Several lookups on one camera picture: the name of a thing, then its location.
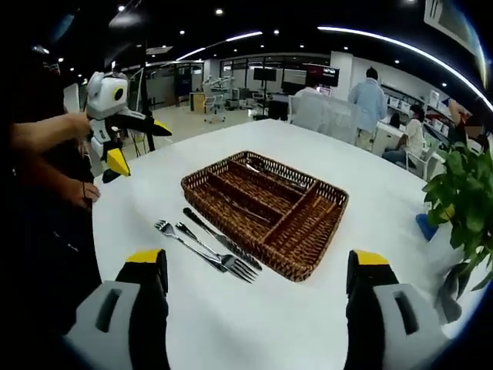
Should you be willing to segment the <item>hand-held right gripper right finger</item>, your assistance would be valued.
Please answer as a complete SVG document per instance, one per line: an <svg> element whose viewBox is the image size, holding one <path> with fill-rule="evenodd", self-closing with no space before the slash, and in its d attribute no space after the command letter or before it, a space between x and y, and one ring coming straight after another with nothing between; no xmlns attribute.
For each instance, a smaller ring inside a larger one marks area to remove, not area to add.
<svg viewBox="0 0 493 370"><path fill-rule="evenodd" d="M429 369L447 347L438 314L379 254L347 261L346 369Z"/></svg>

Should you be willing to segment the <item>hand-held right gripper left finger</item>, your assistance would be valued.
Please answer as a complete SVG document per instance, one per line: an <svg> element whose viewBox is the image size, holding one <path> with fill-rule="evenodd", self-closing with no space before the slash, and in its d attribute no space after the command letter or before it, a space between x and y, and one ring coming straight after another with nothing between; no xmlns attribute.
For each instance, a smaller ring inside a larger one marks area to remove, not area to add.
<svg viewBox="0 0 493 370"><path fill-rule="evenodd" d="M168 369L167 293L166 252L137 252L77 307L64 342L83 369Z"/></svg>

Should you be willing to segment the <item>person's left hand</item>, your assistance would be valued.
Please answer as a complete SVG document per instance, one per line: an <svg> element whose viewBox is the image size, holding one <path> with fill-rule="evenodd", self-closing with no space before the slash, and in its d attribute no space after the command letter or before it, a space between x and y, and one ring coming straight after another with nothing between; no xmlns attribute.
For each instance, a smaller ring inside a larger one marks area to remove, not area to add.
<svg viewBox="0 0 493 370"><path fill-rule="evenodd" d="M91 132L90 119L85 112L67 113L65 115L68 120L72 136L81 140L85 140Z"/></svg>

